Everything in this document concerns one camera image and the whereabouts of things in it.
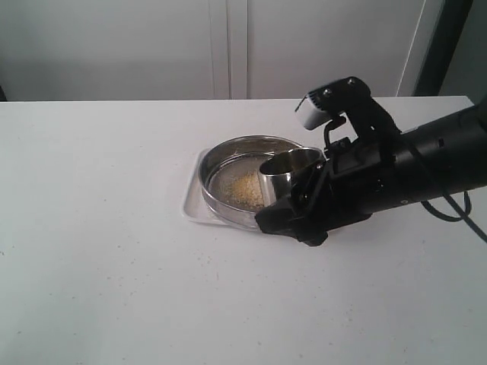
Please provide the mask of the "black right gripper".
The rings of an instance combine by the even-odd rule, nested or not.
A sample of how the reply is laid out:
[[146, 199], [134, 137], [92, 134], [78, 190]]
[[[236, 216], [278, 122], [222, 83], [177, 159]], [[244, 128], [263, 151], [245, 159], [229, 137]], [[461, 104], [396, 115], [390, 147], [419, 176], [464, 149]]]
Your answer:
[[393, 149], [401, 134], [360, 78], [342, 78], [318, 88], [331, 90], [321, 102], [323, 108], [346, 122], [337, 129], [321, 125], [326, 162], [293, 187], [289, 198], [255, 215], [263, 233], [308, 246], [319, 246], [329, 231], [371, 216], [365, 200], [394, 187]]

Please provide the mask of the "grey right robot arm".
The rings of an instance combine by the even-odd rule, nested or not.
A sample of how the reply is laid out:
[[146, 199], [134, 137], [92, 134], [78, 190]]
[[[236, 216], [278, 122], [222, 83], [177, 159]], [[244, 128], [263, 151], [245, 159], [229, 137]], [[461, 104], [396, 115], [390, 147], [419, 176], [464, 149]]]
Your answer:
[[[357, 137], [325, 139], [317, 161], [256, 214], [263, 233], [319, 246], [331, 230], [420, 203], [485, 239], [468, 196], [486, 184], [485, 103], [402, 132], [366, 83], [347, 77], [308, 92], [295, 114], [306, 129], [322, 127], [324, 135], [349, 122]], [[453, 200], [458, 192], [462, 204]]]

